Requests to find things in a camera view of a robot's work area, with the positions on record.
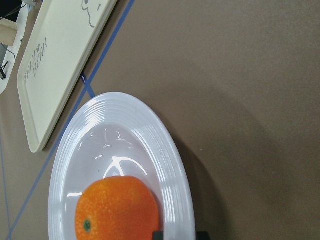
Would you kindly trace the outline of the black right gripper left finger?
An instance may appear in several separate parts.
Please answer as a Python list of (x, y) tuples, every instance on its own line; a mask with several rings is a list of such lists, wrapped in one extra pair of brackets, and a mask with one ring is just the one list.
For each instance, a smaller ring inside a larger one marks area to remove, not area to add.
[(164, 232), (154, 231), (152, 234), (152, 240), (164, 240)]

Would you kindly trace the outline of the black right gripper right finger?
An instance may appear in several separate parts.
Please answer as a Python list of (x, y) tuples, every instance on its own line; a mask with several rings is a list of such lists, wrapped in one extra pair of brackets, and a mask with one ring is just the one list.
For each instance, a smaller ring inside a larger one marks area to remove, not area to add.
[(206, 231), (197, 231), (196, 240), (210, 240), (209, 233)]

